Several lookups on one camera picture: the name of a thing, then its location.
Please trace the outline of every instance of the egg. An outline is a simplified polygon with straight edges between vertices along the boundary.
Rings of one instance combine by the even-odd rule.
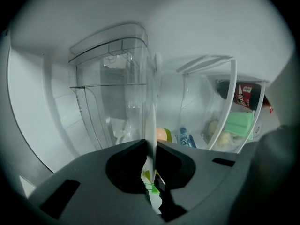
[[[215,133],[215,131],[217,129],[218,123],[219,123],[218,121],[212,121],[210,123],[210,125],[208,126],[208,135],[210,137],[212,137],[214,135],[214,133]]]
[[[164,130],[163,127],[156,128],[156,139],[167,141],[167,132]]]
[[[220,146],[226,146],[230,142],[230,133],[229,132],[221,132],[217,142]]]

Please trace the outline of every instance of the black plastic mount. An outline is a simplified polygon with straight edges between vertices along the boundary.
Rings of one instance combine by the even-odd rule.
[[[142,139],[112,155],[106,163],[105,173],[108,179],[123,192],[146,194],[146,188],[141,179],[146,159],[147,143],[145,139]]]
[[[193,177],[196,164],[189,156],[157,142],[156,169],[168,189],[183,188]]]

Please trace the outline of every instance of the clear plastic bin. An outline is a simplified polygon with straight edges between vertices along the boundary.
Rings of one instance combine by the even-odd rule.
[[[138,24],[104,30],[71,48],[69,84],[97,150],[145,137],[153,75]]]
[[[228,146],[231,148],[230,150],[225,150],[225,151],[231,151],[231,152],[236,152],[239,153],[245,143],[249,141],[249,138],[253,132],[253,128],[257,122],[258,116],[260,114],[260,111],[262,109],[263,105],[263,98],[264,98],[264,93],[265,93],[265,87],[266,87],[266,82],[265,81],[248,81],[248,80],[238,80],[238,82],[243,82],[243,83],[256,83],[261,86],[261,91],[260,91],[260,96],[257,104],[257,109],[255,111],[252,111],[248,108],[245,108],[237,103],[232,103],[232,106],[230,108],[230,112],[243,112],[243,113],[253,113],[254,112],[254,117],[251,125],[247,128],[247,133],[245,136],[236,136],[235,134],[231,134],[231,141],[229,142]]]
[[[226,100],[216,91],[220,74],[229,75]],[[212,149],[229,114],[236,79],[236,61],[229,56],[183,58],[164,64],[157,99],[157,126],[169,129],[179,144],[180,129],[185,128],[197,148]],[[203,131],[213,114],[217,116],[216,129],[204,138]]]

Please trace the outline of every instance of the refrigerator door shelf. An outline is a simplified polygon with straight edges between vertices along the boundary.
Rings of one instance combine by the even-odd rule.
[[[247,128],[247,133],[244,137],[237,136],[233,133],[225,132],[222,135],[227,136],[227,137],[224,138],[224,139],[227,139],[227,141],[223,140],[223,143],[222,142],[220,143],[222,138],[218,138],[215,145],[213,146],[212,150],[240,153],[240,151],[243,148],[244,144],[247,141],[250,141],[249,138],[251,137],[251,133],[252,133],[253,128],[254,128],[254,126],[257,122],[258,116],[259,116],[261,108],[262,108],[266,82],[265,81],[253,82],[253,81],[247,81],[245,79],[241,80],[241,79],[239,79],[239,77],[238,77],[238,81],[239,82],[245,82],[245,83],[256,83],[256,84],[259,84],[261,86],[260,97],[259,97],[259,100],[258,100],[258,106],[257,106],[256,111],[252,111],[252,110],[250,110],[248,108],[245,108],[245,107],[243,107],[239,104],[236,104],[236,103],[232,103],[231,108],[230,108],[230,112],[242,112],[242,113],[253,113],[254,112],[253,121],[252,121],[251,125]]]
[[[194,138],[196,146],[211,149],[221,133],[232,105],[237,79],[237,63],[230,56],[202,56],[188,62],[187,58],[164,65],[161,88],[157,98],[157,126],[167,128],[180,138],[180,128]],[[230,71],[230,88],[224,100],[216,91],[220,67]],[[210,138],[204,139],[202,131],[211,119],[218,123]]]

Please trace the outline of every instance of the plastic bottle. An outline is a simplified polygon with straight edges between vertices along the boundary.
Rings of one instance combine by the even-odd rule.
[[[188,134],[187,129],[185,127],[182,127],[180,129],[180,143],[182,146],[192,147],[192,148],[196,147],[192,135]]]
[[[256,111],[261,89],[261,85],[256,83],[237,82],[233,101],[243,107]],[[223,99],[227,99],[228,90],[229,81],[220,82],[217,86],[217,92]]]

